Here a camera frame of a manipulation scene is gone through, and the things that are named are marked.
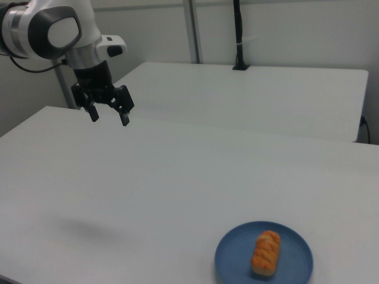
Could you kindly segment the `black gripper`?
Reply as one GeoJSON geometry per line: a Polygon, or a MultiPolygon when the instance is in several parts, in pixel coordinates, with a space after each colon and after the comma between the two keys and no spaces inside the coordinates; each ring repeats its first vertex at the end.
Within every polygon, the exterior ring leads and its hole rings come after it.
{"type": "Polygon", "coordinates": [[[92,122],[99,119],[95,103],[105,104],[119,112],[121,123],[126,127],[130,123],[129,112],[134,102],[126,86],[115,87],[107,61],[86,68],[75,69],[77,83],[72,86],[77,106],[83,107],[92,122]]]}

